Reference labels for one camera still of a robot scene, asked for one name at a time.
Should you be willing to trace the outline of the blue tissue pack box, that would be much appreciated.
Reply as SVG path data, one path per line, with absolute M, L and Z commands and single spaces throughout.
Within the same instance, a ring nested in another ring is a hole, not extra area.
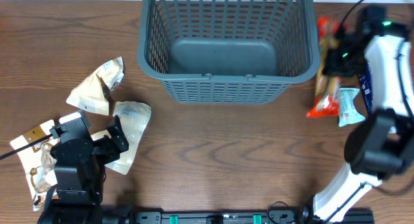
M 371 115 L 373 111 L 373 93 L 372 93 L 372 81 L 371 81 L 371 68 L 368 63 L 365 64 L 365 71 L 358 75 L 358 83 L 364 104 L 367 109 L 367 114 Z

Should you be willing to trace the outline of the teal snack wrapper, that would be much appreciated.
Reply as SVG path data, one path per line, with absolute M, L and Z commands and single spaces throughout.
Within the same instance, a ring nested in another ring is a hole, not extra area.
M 348 124 L 356 124 L 365 120 L 365 117 L 360 114 L 354 106 L 354 99 L 359 94 L 359 91 L 360 90 L 357 88 L 340 89 L 339 127 L 343 127 Z

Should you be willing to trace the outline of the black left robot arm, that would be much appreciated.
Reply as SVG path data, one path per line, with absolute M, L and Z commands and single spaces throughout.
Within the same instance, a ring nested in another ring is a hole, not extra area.
M 50 155 L 56 159 L 52 186 L 38 223 L 134 223 L 133 205 L 102 206 L 105 165 L 129 149 L 120 118 L 106 127 L 109 135 L 93 140 L 83 117 L 54 126 L 60 141 Z

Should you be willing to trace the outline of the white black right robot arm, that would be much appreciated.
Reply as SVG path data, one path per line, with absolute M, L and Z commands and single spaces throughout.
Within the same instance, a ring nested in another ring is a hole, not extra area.
M 368 5 L 356 30 L 340 26 L 323 64 L 324 75 L 354 76 L 371 68 L 372 113 L 350 133 L 345 163 L 331 183 L 300 212 L 302 223 L 340 223 L 348 210 L 413 162 L 413 82 L 409 54 L 412 29 L 386 19 L 386 8 Z

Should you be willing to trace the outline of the red snack bar package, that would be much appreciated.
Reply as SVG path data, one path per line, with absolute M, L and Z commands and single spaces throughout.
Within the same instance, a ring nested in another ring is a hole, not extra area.
M 322 16 L 317 20 L 321 63 L 316 74 L 314 106 L 307 112 L 307 118 L 339 116 L 341 78 L 323 74 L 328 51 L 336 44 L 332 39 L 338 27 L 339 22 L 329 17 Z

